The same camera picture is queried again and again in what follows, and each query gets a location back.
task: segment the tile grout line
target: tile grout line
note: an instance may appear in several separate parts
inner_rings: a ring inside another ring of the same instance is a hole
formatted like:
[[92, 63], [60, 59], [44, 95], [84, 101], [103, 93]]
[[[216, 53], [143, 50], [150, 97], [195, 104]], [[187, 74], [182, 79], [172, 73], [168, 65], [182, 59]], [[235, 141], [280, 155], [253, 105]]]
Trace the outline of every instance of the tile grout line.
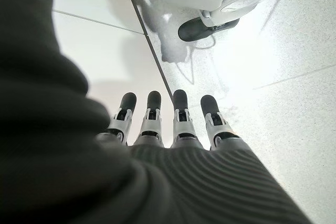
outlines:
[[293, 80], [293, 79], [303, 77], [303, 76], [308, 76], [308, 75], [311, 75], [313, 73], [317, 73], [319, 71], [326, 70], [326, 69], [333, 68], [333, 67], [336, 67], [336, 64], [329, 65], [329, 66], [326, 66], [326, 67], [323, 67], [323, 68], [320, 68], [320, 69], [316, 69], [316, 70], [313, 70], [313, 71], [310, 71], [310, 72], [307, 72], [307, 73], [299, 74], [298, 76], [293, 76], [293, 77], [290, 77], [290, 78], [287, 78], [287, 79], [276, 81], [276, 82], [273, 82], [273, 83], [270, 83], [270, 84], [267, 84], [267, 85], [264, 85], [264, 86], [253, 88], [252, 90], [258, 90], [258, 89], [262, 89], [262, 88], [265, 88], [265, 87], [272, 86], [274, 84], [279, 84], [279, 83], [286, 82], [286, 81], [289, 81], [289, 80]]
[[[298, 76], [294, 76], [294, 77], [290, 77], [290, 78], [283, 79], [283, 80], [280, 80], [280, 81], [276, 81], [276, 82], [273, 82], [273, 83], [270, 83], [270, 84], [267, 84], [267, 85], [264, 85], [264, 86], [260, 86], [260, 87], [253, 88], [253, 89], [249, 89], [249, 91], [266, 88], [266, 87], [272, 86], [274, 84], [279, 84], [279, 83], [286, 82], [286, 81], [289, 81], [289, 80], [293, 80], [293, 79], [296, 79], [296, 78], [308, 76], [308, 75], [311, 75], [313, 73], [317, 73], [317, 72], [320, 72], [322, 70], [326, 70], [326, 69], [333, 68], [333, 67], [336, 67], [336, 64], [329, 65], [329, 66], [326, 66], [326, 67], [323, 67], [323, 68], [320, 68], [320, 69], [317, 69], [317, 70], [313, 70], [313, 71], [310, 71], [310, 72], [307, 72], [307, 73], [303, 73], [303, 74], [300, 74]], [[216, 101], [217, 102], [218, 101], [222, 101], [222, 100], [225, 100], [225, 98], [226, 97], [221, 97], [221, 98], [216, 99]], [[193, 108], [196, 108], [196, 107], [199, 107], [199, 106], [201, 106], [201, 105], [200, 104], [192, 105], [192, 106], [189, 107], [189, 109], [193, 109]]]
[[149, 36], [148, 36], [147, 30], [146, 30], [145, 24], [144, 24], [144, 22], [143, 22], [143, 20], [142, 20], [142, 18], [141, 18], [141, 15], [140, 15], [138, 6], [137, 6], [137, 4], [135, 3], [135, 0], [131, 0], [131, 2], [132, 2], [132, 4], [133, 4], [135, 13], [137, 14], [137, 17], [138, 17], [138, 19], [139, 19], [140, 25], [141, 25], [141, 27], [142, 27], [142, 29], [143, 29], [143, 34], [145, 35], [145, 38], [146, 38], [147, 43], [148, 43], [148, 45], [149, 45], [149, 48], [151, 49], [151, 52], [152, 52], [152, 54], [153, 54], [153, 58], [154, 58], [154, 60], [155, 60], [156, 66], [157, 66], [157, 68], [159, 69], [159, 72], [160, 72], [160, 74], [161, 74], [163, 83], [164, 83], [164, 85], [165, 85], [165, 87], [166, 87], [166, 89], [167, 89], [167, 92], [168, 92], [168, 94], [169, 94], [169, 96], [170, 96], [170, 99], [171, 99], [172, 102], [173, 102], [173, 93], [172, 93], [172, 91], [171, 91], [171, 89], [170, 89], [170, 87], [169, 87], [169, 85], [168, 85], [166, 76], [165, 76], [164, 73], [163, 73], [162, 67], [161, 67], [161, 65], [160, 65], [160, 63], [159, 63], [159, 60], [158, 60], [158, 57], [157, 57], [156, 52], [155, 52], [155, 50], [154, 50], [154, 47], [153, 47], [153, 45], [152, 45], [152, 42], [151, 42], [151, 40], [150, 40], [150, 38], [149, 38]]
[[67, 13], [67, 12], [62, 12], [61, 10], [54, 10], [53, 9], [52, 11], [54, 13], [60, 13], [60, 14], [68, 15], [70, 17], [80, 18], [80, 19], [84, 19], [84, 20], [87, 20], [87, 21], [91, 21], [91, 22], [94, 22], [94, 23], [101, 24], [101, 25], [111, 26], [111, 27], [114, 27], [114, 28], [119, 28], [119, 29], [122, 29], [122, 30], [130, 31], [132, 33], [144, 35], [143, 33], [140, 33], [138, 31], [133, 31], [133, 30], [130, 30], [130, 29], [127, 29], [127, 28], [123, 28], [123, 27], [120, 27], [120, 26], [111, 25], [111, 24], [108, 24], [108, 23], [105, 23], [105, 22], [101, 22], [101, 21], [97, 21], [97, 20], [94, 20], [94, 19], [91, 19], [91, 18], [85, 18], [85, 17], [78, 16], [78, 15], [75, 15], [75, 14], [71, 14], [71, 13]]
[[271, 16], [273, 15], [275, 9], [277, 8], [278, 4], [279, 4], [280, 0], [277, 0], [277, 2], [275, 3], [275, 5], [273, 6], [272, 10], [270, 11], [270, 13], [268, 14], [264, 24], [261, 27], [260, 33], [265, 29], [267, 23], [269, 22], [269, 20], [271, 19]]

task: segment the silver metal bracket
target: silver metal bracket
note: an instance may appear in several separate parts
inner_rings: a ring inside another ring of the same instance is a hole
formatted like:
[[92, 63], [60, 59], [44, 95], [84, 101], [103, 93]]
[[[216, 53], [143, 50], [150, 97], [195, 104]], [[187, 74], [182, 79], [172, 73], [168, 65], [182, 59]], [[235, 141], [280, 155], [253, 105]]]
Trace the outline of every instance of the silver metal bracket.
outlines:
[[193, 125], [193, 120], [190, 117], [190, 113], [188, 109], [184, 110], [186, 114], [186, 121], [180, 122], [180, 110], [176, 109], [174, 113], [174, 142], [176, 142], [178, 136], [182, 133], [189, 133], [196, 137], [196, 132]]
[[141, 136], [142, 133], [145, 132], [145, 131], [156, 132], [157, 136], [159, 137], [159, 140], [161, 142], [162, 137], [161, 137], [161, 114], [160, 114], [160, 110], [159, 109], [155, 110], [155, 119], [149, 119], [150, 111], [151, 111], [150, 108], [148, 108], [146, 110], [146, 114], [145, 114], [145, 116], [142, 120], [142, 125], [141, 125], [139, 136]]
[[221, 140], [221, 138], [217, 139], [216, 137], [217, 134], [222, 133], [222, 132], [230, 132], [234, 135], [236, 133], [232, 130], [231, 126], [228, 124], [227, 121], [223, 118], [222, 114], [220, 112], [217, 112], [220, 120], [222, 121], [221, 125], [214, 125], [213, 118], [211, 117], [211, 113], [207, 113], [205, 115], [205, 126], [206, 126], [206, 131], [208, 133], [208, 137], [211, 143], [211, 147], [215, 148], [217, 145], [217, 142]]
[[127, 137], [130, 132], [130, 127], [132, 124], [132, 116], [133, 113], [130, 109], [127, 110], [124, 120], [118, 120], [118, 115], [121, 111], [121, 108], [119, 108], [118, 112], [114, 115], [114, 117], [111, 118], [110, 125], [108, 127], [109, 130], [119, 130], [122, 132], [122, 134], [118, 133], [117, 138], [120, 139], [121, 143], [126, 145], [127, 143]]

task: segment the speckled floor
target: speckled floor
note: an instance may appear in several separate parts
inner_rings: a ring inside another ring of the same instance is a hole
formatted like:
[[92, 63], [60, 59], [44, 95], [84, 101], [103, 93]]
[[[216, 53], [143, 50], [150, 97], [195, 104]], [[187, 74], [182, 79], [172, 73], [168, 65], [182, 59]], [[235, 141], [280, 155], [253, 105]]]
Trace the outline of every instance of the speckled floor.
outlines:
[[197, 16], [135, 0], [172, 92], [184, 89], [202, 144], [200, 99], [233, 129], [315, 223], [336, 219], [336, 0], [265, 0], [231, 30], [183, 42]]

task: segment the ribbed fabric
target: ribbed fabric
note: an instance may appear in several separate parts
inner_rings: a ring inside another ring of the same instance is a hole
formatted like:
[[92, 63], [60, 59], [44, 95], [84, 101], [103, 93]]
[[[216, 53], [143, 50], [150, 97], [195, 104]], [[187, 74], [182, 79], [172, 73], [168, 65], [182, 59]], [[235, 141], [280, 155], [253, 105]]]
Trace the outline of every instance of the ribbed fabric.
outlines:
[[251, 151], [142, 145], [131, 153], [158, 167], [201, 223], [309, 223]]

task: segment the black fingertip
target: black fingertip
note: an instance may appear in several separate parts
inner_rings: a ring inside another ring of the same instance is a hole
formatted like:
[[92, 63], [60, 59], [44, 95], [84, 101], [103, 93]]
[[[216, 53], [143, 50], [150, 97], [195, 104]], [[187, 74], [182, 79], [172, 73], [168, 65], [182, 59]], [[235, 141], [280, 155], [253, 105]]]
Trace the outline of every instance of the black fingertip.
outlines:
[[202, 97], [201, 107], [204, 117], [207, 113], [216, 114], [217, 112], [219, 112], [216, 99], [208, 94]]
[[121, 99], [121, 103], [120, 103], [120, 108], [122, 110], [131, 110], [132, 113], [134, 113], [134, 109], [135, 109], [135, 105], [137, 103], [137, 96], [130, 92], [125, 94], [122, 99]]
[[184, 111], [188, 108], [187, 94], [182, 89], [178, 89], [173, 95], [174, 110]]
[[149, 93], [147, 98], [147, 109], [161, 109], [161, 95], [157, 91]]

